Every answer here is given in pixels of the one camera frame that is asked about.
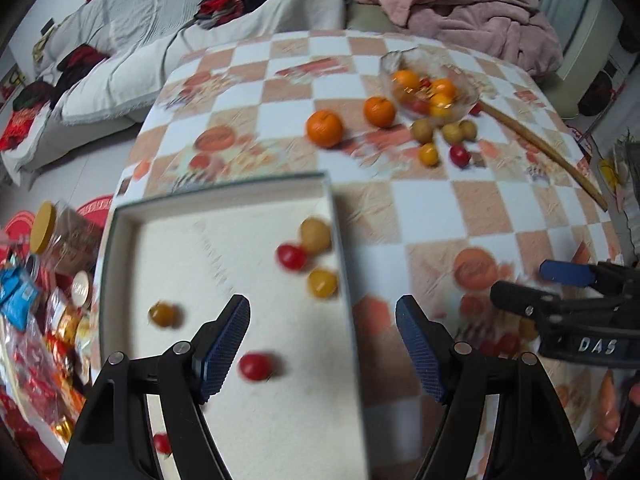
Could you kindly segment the white shallow box tray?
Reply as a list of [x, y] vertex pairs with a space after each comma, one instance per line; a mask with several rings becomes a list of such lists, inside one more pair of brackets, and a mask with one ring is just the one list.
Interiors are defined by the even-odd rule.
[[336, 228], [330, 180], [293, 174], [215, 184], [113, 214], [101, 266], [104, 359], [155, 356], [194, 391], [212, 436], [158, 456], [160, 476], [367, 477], [355, 333], [338, 238], [300, 270], [278, 248], [302, 223]]

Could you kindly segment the large orange mandarin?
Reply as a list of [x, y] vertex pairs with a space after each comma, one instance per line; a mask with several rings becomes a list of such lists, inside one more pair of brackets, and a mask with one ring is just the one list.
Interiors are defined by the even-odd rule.
[[341, 117], [330, 110], [317, 110], [306, 121], [306, 137], [319, 148], [335, 148], [344, 138]]

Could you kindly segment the white sofa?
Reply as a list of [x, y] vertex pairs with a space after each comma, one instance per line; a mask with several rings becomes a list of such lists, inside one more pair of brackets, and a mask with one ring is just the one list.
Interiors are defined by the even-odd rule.
[[39, 40], [18, 26], [9, 49], [30, 79], [56, 84], [83, 44], [106, 54], [43, 112], [26, 139], [1, 154], [15, 184], [75, 148], [141, 122], [169, 74], [191, 52], [273, 32], [341, 29], [344, 0], [267, 0], [228, 24], [205, 28], [202, 0], [89, 0]]

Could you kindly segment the blue snack packet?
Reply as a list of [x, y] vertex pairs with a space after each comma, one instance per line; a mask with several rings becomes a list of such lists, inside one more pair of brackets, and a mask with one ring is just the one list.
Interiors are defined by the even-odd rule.
[[21, 266], [1, 270], [1, 314], [21, 333], [37, 307], [40, 290]]

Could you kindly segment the pink blanket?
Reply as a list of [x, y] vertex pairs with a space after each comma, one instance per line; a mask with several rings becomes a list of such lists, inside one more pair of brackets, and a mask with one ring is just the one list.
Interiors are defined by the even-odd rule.
[[379, 6], [410, 34], [483, 52], [544, 77], [563, 61], [563, 47], [541, 0], [354, 0]]

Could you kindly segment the red snack packets pile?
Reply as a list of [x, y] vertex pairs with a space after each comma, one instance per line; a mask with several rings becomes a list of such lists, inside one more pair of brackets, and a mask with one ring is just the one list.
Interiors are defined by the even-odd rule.
[[47, 430], [46, 450], [62, 462], [86, 400], [76, 339], [88, 327], [88, 314], [47, 273], [32, 275], [23, 261], [1, 261], [1, 270], [14, 266], [26, 271], [40, 296], [24, 333], [1, 315], [4, 374], [17, 411], [35, 430]]

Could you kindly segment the yellow cherry tomato pair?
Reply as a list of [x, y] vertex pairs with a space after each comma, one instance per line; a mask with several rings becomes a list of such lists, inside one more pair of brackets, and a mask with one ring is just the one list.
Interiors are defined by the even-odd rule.
[[308, 274], [307, 286], [312, 296], [320, 299], [328, 299], [332, 297], [338, 289], [338, 276], [331, 270], [317, 268]]

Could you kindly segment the clear glass fruit bowl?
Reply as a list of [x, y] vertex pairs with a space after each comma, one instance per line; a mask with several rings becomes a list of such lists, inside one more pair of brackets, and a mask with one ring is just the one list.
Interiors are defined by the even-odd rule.
[[436, 126], [465, 118], [480, 100], [470, 78], [424, 48], [390, 51], [380, 59], [386, 96], [410, 118]]

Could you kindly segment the brown longan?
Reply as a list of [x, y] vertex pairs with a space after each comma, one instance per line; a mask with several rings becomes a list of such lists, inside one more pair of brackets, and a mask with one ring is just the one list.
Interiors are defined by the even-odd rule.
[[420, 118], [413, 122], [410, 131], [413, 139], [420, 144], [433, 142], [434, 127], [426, 118]]
[[463, 139], [469, 142], [475, 142], [477, 139], [477, 126], [472, 120], [465, 119], [459, 122], [459, 129]]
[[442, 137], [449, 145], [458, 145], [464, 141], [464, 133], [458, 124], [447, 124], [440, 128]]
[[329, 225], [318, 218], [307, 218], [299, 227], [300, 244], [309, 255], [318, 255], [331, 247], [332, 233]]

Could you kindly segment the checkered patterned tablecloth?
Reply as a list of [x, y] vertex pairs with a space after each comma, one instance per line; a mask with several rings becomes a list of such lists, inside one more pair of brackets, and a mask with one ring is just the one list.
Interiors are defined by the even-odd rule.
[[[204, 179], [321, 170], [332, 181], [352, 292], [372, 472], [416, 472], [435, 405], [392, 319], [413, 294], [436, 318], [488, 349], [529, 348], [516, 318], [493, 314], [495, 280], [535, 285], [544, 259], [622, 260], [611, 218], [570, 176], [486, 115], [474, 122], [473, 161], [418, 159], [402, 120], [363, 117], [383, 88], [380, 59], [424, 48], [461, 68], [482, 96], [541, 136], [578, 169], [587, 161], [561, 118], [519, 68], [440, 42], [372, 32], [284, 32], [194, 52], [170, 74], [126, 162], [117, 199], [165, 194]], [[317, 110], [341, 117], [343, 141], [306, 137]]]

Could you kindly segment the jar with yellow lid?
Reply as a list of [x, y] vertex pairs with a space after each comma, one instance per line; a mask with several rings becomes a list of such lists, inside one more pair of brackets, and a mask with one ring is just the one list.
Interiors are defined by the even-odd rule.
[[43, 202], [29, 235], [29, 249], [48, 271], [66, 276], [96, 264], [103, 229], [65, 202]]

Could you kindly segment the long wooden stick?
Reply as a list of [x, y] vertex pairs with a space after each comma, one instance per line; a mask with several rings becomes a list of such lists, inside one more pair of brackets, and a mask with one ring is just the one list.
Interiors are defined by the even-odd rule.
[[478, 108], [494, 118], [499, 124], [510, 128], [517, 136], [525, 140], [528, 144], [532, 144], [538, 151], [544, 153], [548, 159], [555, 162], [558, 166], [563, 168], [573, 180], [598, 204], [598, 206], [604, 211], [608, 211], [608, 203], [604, 196], [597, 189], [597, 187], [588, 180], [576, 167], [568, 162], [555, 148], [529, 130], [526, 126], [522, 125], [516, 119], [504, 114], [498, 108], [491, 106], [483, 100], [477, 101]]

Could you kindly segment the red cherry tomato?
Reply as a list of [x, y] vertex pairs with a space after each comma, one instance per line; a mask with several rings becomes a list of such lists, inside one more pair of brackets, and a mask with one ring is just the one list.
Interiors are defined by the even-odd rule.
[[153, 444], [157, 453], [160, 453], [163, 456], [171, 456], [172, 449], [168, 434], [165, 434], [164, 432], [158, 432], [157, 434], [154, 434]]
[[459, 168], [465, 168], [471, 162], [471, 154], [462, 144], [450, 146], [449, 158]]

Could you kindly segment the red tomato behind bowl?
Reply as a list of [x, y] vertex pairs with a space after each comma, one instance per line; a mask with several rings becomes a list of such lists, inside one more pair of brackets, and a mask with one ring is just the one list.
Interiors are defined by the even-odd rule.
[[472, 116], [478, 116], [481, 111], [482, 107], [480, 106], [480, 103], [475, 103], [474, 106], [470, 109], [470, 114]]

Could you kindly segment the yellow cherry tomato on table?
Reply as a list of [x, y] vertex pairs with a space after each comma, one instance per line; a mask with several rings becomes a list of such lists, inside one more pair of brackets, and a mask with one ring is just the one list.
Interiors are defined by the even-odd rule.
[[420, 146], [418, 159], [425, 167], [436, 167], [439, 165], [439, 154], [433, 143], [425, 143]]

